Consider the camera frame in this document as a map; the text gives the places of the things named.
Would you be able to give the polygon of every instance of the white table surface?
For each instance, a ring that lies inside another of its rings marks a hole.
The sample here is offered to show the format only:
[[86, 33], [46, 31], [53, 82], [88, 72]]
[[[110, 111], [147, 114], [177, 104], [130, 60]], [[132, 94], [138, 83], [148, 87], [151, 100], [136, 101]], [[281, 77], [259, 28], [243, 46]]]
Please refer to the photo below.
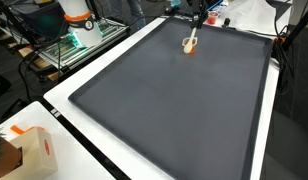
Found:
[[18, 136], [10, 130], [12, 125], [23, 130], [41, 126], [51, 134], [58, 171], [45, 180], [115, 179], [39, 102], [33, 102], [0, 125], [7, 140]]
[[[270, 6], [265, 0], [249, 0], [249, 1], [264, 1], [262, 4], [264, 6], [268, 6], [272, 9], [275, 9], [274, 7]], [[286, 0], [275, 0], [277, 2], [285, 2]], [[293, 3], [293, 0], [290, 0], [288, 2], [289, 4], [292, 4]], [[230, 27], [233, 27], [233, 20], [237, 19], [236, 16], [226, 16], [226, 9], [227, 7], [223, 7], [222, 8], [222, 11], [221, 11], [221, 14], [220, 14], [220, 17], [216, 20], [215, 24], [212, 25], [212, 26], [216, 26], [216, 27], [222, 27], [222, 25], [224, 24], [224, 20], [225, 18], [230, 18], [231, 19], [231, 22], [232, 24], [230, 23]], [[291, 10], [292, 10], [292, 6], [286, 10], [286, 12], [277, 20], [277, 28], [278, 28], [278, 31], [280, 32], [281, 29], [285, 26], [285, 25], [288, 25], [289, 23], [289, 19], [290, 19], [290, 16], [291, 16]], [[269, 21], [268, 22], [268, 25], [272, 26], [273, 29], [274, 29], [274, 17], [270, 18], [272, 19], [273, 21]], [[262, 27], [264, 26], [265, 24], [264, 23], [258, 23], [257, 24], [257, 27], [258, 27], [258, 30], [254, 30], [258, 33], [264, 33], [264, 34], [268, 34], [269, 32], [263, 32], [261, 29], [263, 29]], [[248, 30], [251, 30], [251, 29], [238, 29], [240, 31], [248, 31]], [[275, 38], [273, 36], [263, 36], [263, 37], [267, 37], [267, 38]]]
[[[160, 180], [173, 178], [160, 170], [143, 156], [139, 155], [136, 151], [127, 146], [119, 138], [114, 136], [89, 116], [85, 115], [82, 111], [70, 103], [68, 97], [90, 78], [142, 39], [146, 34], [151, 32], [164, 20], [165, 19], [162, 18], [154, 20], [145, 28], [133, 34], [131, 37], [112, 48], [106, 54], [97, 58], [91, 64], [75, 73], [66, 81], [62, 82], [60, 85], [56, 86], [44, 95], [44, 98], [50, 104], [52, 104], [65, 118], [67, 118], [92, 143], [94, 143], [98, 149], [100, 149], [109, 159], [111, 159], [111, 161], [113, 161], [133, 180], [144, 180], [149, 178]], [[259, 129], [253, 158], [251, 172], [252, 180], [259, 179], [261, 173], [278, 74], [278, 68], [274, 65], [274, 61], [271, 61], [266, 79]]]

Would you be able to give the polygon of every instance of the gray mat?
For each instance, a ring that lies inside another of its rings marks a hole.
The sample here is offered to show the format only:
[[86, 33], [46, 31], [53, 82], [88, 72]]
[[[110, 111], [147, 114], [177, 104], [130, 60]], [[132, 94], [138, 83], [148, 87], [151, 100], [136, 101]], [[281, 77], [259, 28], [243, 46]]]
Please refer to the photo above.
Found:
[[249, 179], [271, 40], [204, 26], [186, 55], [189, 25], [166, 20], [69, 99], [176, 179]]

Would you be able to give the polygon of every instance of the green light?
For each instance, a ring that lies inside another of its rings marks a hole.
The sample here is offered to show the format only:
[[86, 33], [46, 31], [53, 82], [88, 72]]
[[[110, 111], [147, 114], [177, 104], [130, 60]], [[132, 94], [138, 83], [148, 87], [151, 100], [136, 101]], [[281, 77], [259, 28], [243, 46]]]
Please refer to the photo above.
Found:
[[82, 43], [80, 42], [80, 40], [77, 38], [76, 34], [75, 33], [72, 33], [70, 36], [69, 36], [74, 44], [75, 47], [77, 48], [81, 48], [83, 47], [82, 46]]
[[97, 23], [95, 23], [95, 26], [97, 27], [98, 32], [100, 32], [101, 36], [103, 36], [103, 34], [104, 34], [104, 33], [101, 31], [101, 29], [100, 29], [100, 27], [98, 26], [98, 24], [97, 24]]

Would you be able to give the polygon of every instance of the person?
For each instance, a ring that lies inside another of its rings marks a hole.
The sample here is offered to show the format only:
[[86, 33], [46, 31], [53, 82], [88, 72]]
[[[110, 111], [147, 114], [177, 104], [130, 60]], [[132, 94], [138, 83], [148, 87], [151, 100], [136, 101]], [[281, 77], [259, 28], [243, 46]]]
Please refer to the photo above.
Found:
[[[107, 0], [111, 15], [118, 19], [123, 19], [122, 17], [122, 0]], [[136, 25], [138, 29], [142, 29], [146, 26], [145, 16], [142, 11], [140, 0], [127, 0], [130, 6], [131, 15], [134, 21], [137, 20]]]

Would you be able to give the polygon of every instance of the small object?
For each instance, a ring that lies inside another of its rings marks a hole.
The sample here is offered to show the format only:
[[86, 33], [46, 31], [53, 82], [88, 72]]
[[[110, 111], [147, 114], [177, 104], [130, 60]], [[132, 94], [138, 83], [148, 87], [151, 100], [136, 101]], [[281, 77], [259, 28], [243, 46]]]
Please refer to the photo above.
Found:
[[171, 1], [171, 6], [172, 7], [179, 7], [181, 4], [181, 0], [172, 0]]
[[[190, 38], [184, 38], [182, 45], [186, 46], [186, 44], [188, 42], [190, 42]], [[195, 52], [195, 45], [196, 44], [197, 44], [197, 37], [194, 37], [193, 40], [192, 40], [192, 49], [191, 49], [191, 51], [188, 54], [193, 54]]]
[[[188, 42], [193, 42], [195, 33], [196, 33], [196, 27], [193, 28], [192, 34], [191, 34], [191, 37], [190, 37], [190, 40], [189, 40]], [[184, 47], [184, 52], [185, 52], [186, 54], [190, 53], [191, 50], [192, 50], [192, 47], [193, 47], [193, 43], [187, 43], [187, 44], [185, 45], [185, 47]]]
[[210, 25], [215, 24], [217, 17], [218, 17], [218, 12], [209, 11], [208, 18], [207, 18], [207, 24], [210, 24]]
[[13, 125], [10, 129], [11, 129], [12, 131], [14, 131], [16, 134], [22, 135], [22, 134], [24, 134], [25, 132], [27, 132], [27, 131], [29, 131], [29, 130], [31, 130], [31, 129], [33, 129], [33, 128], [39, 128], [39, 129], [45, 131], [44, 128], [39, 127], [39, 126], [33, 126], [33, 127], [29, 128], [29, 129], [27, 129], [26, 131], [23, 131], [22, 129], [20, 129], [20, 128], [17, 127], [16, 125]]
[[22, 164], [0, 180], [46, 179], [57, 171], [52, 138], [40, 128], [33, 128], [10, 141], [22, 148]]
[[224, 24], [222, 25], [222, 28], [227, 28], [230, 25], [230, 22], [231, 22], [230, 18], [226, 18], [224, 20]]
[[166, 15], [172, 15], [175, 12], [175, 8], [172, 7], [172, 6], [166, 7], [164, 12], [165, 12]]
[[3, 136], [0, 132], [0, 178], [12, 172], [22, 158], [22, 153]]
[[52, 0], [34, 0], [36, 4], [50, 3]]

